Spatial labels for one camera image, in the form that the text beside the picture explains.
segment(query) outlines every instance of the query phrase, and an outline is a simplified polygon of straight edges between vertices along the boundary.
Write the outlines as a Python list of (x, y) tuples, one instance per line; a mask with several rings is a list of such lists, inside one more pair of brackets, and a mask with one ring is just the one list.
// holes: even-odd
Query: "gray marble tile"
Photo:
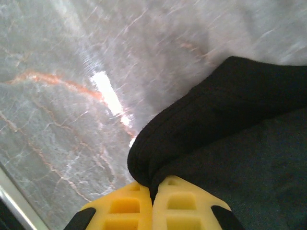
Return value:
[(305, 0), (2, 0), (0, 162), (51, 229), (132, 181), (133, 139), (229, 55), (307, 62)]

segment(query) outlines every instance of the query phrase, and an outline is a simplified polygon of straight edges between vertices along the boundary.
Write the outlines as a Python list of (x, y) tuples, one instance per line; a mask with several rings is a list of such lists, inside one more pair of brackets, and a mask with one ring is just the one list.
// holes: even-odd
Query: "marble floor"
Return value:
[(133, 181), (141, 129), (229, 55), (307, 63), (305, 0), (1, 0), (0, 163), (50, 229)]

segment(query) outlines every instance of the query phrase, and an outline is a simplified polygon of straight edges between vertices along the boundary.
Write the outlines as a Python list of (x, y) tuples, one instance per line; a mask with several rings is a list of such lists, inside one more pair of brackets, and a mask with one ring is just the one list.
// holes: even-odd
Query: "black pants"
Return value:
[(307, 229), (307, 66), (228, 58), (144, 128), (128, 168), (153, 201), (177, 175), (246, 229)]

